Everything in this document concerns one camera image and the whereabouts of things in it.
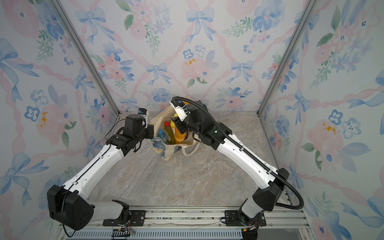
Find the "orange bottle yellow cap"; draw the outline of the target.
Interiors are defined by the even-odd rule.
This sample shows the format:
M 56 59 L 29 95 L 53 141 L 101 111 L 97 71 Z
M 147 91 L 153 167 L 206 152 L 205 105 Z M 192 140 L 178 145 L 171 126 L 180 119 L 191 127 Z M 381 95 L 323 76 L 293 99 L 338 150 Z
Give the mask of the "orange bottle yellow cap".
M 181 134 L 180 131 L 177 129 L 176 124 L 173 120 L 171 120 L 170 126 L 172 129 L 176 144 L 183 144 L 187 134 L 186 133 Z

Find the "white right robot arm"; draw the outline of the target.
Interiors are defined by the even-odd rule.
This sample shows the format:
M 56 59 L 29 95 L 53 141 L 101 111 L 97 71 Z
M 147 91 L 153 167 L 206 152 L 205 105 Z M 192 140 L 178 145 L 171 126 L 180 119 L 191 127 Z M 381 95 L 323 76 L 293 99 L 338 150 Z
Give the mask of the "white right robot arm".
M 186 105 L 172 100 L 170 105 L 177 113 L 172 119 L 179 131 L 197 135 L 200 142 L 230 158 L 256 183 L 257 190 L 239 208 L 240 222 L 251 226 L 262 212 L 271 212 L 285 187 L 279 178 L 287 179 L 288 172 L 255 156 L 226 125 L 217 122 L 201 102 Z

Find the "cream canvas shopping bag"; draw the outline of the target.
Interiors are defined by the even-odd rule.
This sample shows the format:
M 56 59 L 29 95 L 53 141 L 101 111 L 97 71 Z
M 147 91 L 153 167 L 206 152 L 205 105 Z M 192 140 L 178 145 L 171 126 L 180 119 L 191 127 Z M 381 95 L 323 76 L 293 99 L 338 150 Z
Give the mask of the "cream canvas shopping bag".
M 199 148 L 200 143 L 192 137 L 191 132 L 187 132 L 186 139 L 183 144 L 168 145 L 163 143 L 158 137 L 157 132 L 159 129 L 163 130 L 165 135 L 164 122 L 171 123 L 173 117 L 178 116 L 173 107 L 168 107 L 151 120 L 150 124 L 154 126 L 154 138 L 151 139 L 153 150 L 160 155 L 163 160 L 168 161 L 177 151 L 181 150 L 183 155 L 188 157 L 193 155 Z

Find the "small blue bottle front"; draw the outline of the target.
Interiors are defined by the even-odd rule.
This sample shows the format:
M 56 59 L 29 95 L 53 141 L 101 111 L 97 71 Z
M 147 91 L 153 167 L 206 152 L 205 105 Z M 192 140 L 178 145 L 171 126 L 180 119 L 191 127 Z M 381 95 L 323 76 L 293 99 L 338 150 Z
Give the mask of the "small blue bottle front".
M 167 139 L 166 139 L 166 135 L 164 133 L 163 130 L 159 129 L 158 132 L 157 132 L 157 137 L 163 142 L 163 143 L 167 143 Z

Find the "green soap bottle red cap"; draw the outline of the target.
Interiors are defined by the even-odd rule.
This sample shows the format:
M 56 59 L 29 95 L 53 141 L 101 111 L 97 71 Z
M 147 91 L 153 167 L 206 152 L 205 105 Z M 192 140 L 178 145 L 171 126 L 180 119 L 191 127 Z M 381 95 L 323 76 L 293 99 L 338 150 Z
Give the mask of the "green soap bottle red cap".
M 174 134 L 173 134 L 170 122 L 165 121 L 164 122 L 164 127 L 165 127 L 164 129 L 166 131 L 167 144 L 168 145 L 175 145 L 176 144 L 176 140 L 175 140 L 175 137 L 174 137 Z

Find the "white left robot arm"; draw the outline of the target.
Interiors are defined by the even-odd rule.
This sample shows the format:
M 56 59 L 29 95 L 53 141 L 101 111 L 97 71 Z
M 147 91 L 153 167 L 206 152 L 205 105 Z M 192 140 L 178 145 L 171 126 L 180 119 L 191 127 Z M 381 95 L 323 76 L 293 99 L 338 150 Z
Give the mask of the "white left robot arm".
M 103 176 L 130 151 L 137 151 L 144 139 L 153 139 L 154 126 L 120 128 L 102 150 L 78 174 L 47 192 L 50 218 L 74 231 L 96 221 L 111 220 L 126 226 L 132 219 L 130 206 L 119 200 L 90 202 L 88 197 Z

